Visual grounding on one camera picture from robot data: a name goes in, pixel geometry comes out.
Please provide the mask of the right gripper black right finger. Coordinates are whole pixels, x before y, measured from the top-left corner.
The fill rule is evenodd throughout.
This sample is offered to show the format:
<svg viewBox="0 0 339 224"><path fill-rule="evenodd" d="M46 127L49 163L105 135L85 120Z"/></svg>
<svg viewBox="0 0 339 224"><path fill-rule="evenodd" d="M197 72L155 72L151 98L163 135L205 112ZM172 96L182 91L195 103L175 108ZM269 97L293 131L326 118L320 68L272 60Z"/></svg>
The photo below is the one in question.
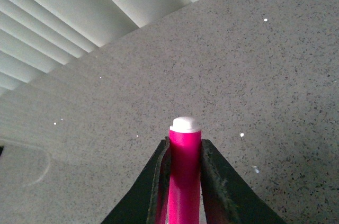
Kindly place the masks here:
<svg viewBox="0 0 339 224"><path fill-rule="evenodd" d="M206 223L285 223L255 194L215 145L204 139L200 183Z"/></svg>

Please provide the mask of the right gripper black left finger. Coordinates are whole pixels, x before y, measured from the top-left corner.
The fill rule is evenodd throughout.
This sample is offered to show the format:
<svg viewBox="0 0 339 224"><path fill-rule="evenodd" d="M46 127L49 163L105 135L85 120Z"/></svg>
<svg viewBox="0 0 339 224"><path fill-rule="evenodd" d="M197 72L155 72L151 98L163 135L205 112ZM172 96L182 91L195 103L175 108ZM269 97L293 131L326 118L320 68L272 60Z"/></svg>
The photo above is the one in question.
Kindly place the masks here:
<svg viewBox="0 0 339 224"><path fill-rule="evenodd" d="M161 140L130 190L103 223L166 223L170 186L170 139Z"/></svg>

